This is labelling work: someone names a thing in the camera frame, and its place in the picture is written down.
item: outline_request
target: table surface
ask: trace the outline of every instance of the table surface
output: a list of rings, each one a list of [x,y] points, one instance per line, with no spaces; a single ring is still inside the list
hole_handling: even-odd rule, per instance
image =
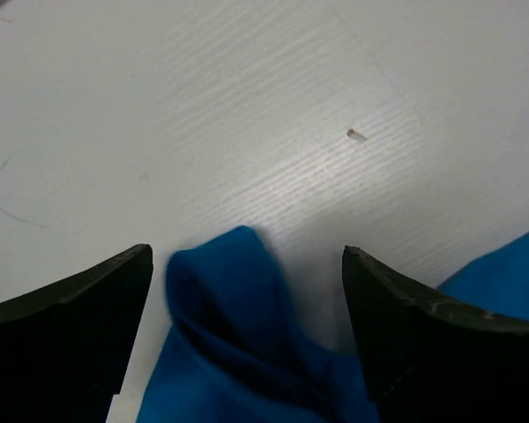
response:
[[[155,251],[109,421],[170,326],[169,255],[239,224],[341,351],[345,244],[435,286],[529,230],[529,0],[0,8],[0,301]]]

